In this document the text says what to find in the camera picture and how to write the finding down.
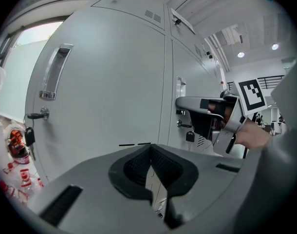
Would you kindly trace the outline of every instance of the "white cabinet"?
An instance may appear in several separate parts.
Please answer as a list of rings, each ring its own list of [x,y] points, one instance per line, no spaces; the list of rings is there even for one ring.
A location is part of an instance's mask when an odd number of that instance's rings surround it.
[[[182,78],[186,85],[186,96],[190,97],[219,97],[219,87],[213,82],[213,78],[196,61],[196,59],[178,43],[173,41],[173,97],[171,109],[171,122],[169,134],[169,146],[188,150],[186,133],[190,128],[178,127],[177,120],[182,120],[183,124],[190,124],[191,119],[188,111],[186,115],[176,114],[176,81],[177,77]],[[195,135],[198,143],[201,139]],[[192,145],[191,151],[201,152],[204,145]]]
[[[40,98],[50,58],[61,44],[73,47],[56,98]],[[119,145],[157,143],[164,59],[165,36],[131,15],[89,7],[66,20],[44,47],[32,75],[40,78],[28,91],[35,99],[27,112],[42,107],[50,112],[34,126],[46,176],[55,178],[86,159],[118,151]]]

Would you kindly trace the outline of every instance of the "railing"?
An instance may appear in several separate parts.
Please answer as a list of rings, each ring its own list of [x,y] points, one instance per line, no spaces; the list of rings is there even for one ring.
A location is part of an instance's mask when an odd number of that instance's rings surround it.
[[[282,76],[267,76],[267,77],[260,77],[258,81],[260,83],[261,88],[268,89],[268,88],[275,88],[283,79],[284,75]],[[228,82],[228,90],[230,91],[232,88],[233,82]]]

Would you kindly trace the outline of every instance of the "person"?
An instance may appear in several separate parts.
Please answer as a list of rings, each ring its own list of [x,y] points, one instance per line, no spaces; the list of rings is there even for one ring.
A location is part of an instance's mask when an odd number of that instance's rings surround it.
[[[214,111],[216,105],[213,103],[209,104],[209,110]],[[224,120],[228,122],[231,117],[233,108],[226,107],[224,111]],[[266,131],[260,128],[255,122],[247,119],[243,124],[241,129],[237,132],[237,138],[235,144],[243,145],[247,147],[249,150],[256,147],[266,146],[272,140],[272,136],[270,136]]]
[[[283,116],[281,114],[279,114],[278,121],[279,122],[284,122],[284,118],[283,118]]]
[[[258,117],[256,119],[256,123],[258,123],[258,126],[261,126],[261,117],[260,117],[260,114],[258,114]]]

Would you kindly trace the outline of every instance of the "gray surface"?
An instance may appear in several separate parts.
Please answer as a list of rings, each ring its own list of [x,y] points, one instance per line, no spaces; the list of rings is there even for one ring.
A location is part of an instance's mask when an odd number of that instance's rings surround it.
[[[216,165],[221,163],[240,168],[243,163],[243,159],[200,155],[164,145],[160,146],[193,162],[199,172],[196,183],[186,195],[171,199],[177,216],[181,216],[184,223],[192,220],[214,203],[237,175],[237,173],[216,168]]]
[[[251,150],[245,160],[160,146],[193,162],[199,171],[196,183],[186,195],[170,199],[176,215],[185,222],[172,233],[250,231],[279,208],[297,183],[296,131],[273,138],[263,150]],[[63,188],[75,184],[84,190],[59,225],[62,230],[71,233],[167,232],[149,204],[125,198],[109,182],[110,165],[137,149],[122,150],[77,165],[44,188],[35,198],[34,210],[40,213]],[[238,173],[220,170],[215,167],[218,163],[240,170]]]
[[[58,228],[69,233],[162,233],[168,227],[156,216],[147,200],[132,200],[111,184],[108,172],[119,158],[137,151],[133,147],[86,160],[48,184],[30,208],[41,213],[68,185],[83,188]]]
[[[288,129],[297,129],[297,62],[271,96],[276,101]]]

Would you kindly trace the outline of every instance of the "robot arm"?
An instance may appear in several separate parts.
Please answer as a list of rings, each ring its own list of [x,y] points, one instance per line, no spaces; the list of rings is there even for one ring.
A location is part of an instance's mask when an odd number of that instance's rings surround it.
[[[248,110],[249,94],[246,91],[249,91],[249,89],[244,88],[241,90],[240,86],[240,84],[248,84],[248,82],[258,84],[256,79],[245,82],[235,81],[232,93],[224,93],[222,98],[179,97],[176,100],[178,108],[189,111],[194,132],[210,140],[213,151],[222,156],[233,157],[229,155],[229,152],[234,146],[236,133],[245,123],[248,115],[266,108],[261,89],[259,89],[256,97],[260,98],[264,104],[255,107],[253,110]],[[216,105],[213,112],[209,110],[209,104],[211,103]],[[232,108],[228,121],[224,119],[226,107]]]

